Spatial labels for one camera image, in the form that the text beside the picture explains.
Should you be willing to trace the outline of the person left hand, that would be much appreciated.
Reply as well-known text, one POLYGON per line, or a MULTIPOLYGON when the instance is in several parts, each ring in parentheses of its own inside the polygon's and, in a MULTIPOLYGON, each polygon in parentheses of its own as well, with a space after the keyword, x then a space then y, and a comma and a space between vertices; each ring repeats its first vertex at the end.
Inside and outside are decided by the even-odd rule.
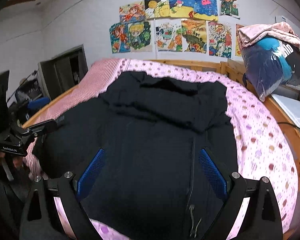
POLYGON ((5 153, 0 152, 0 166, 5 162, 9 168, 19 170, 23 165, 23 157, 5 157, 5 153))

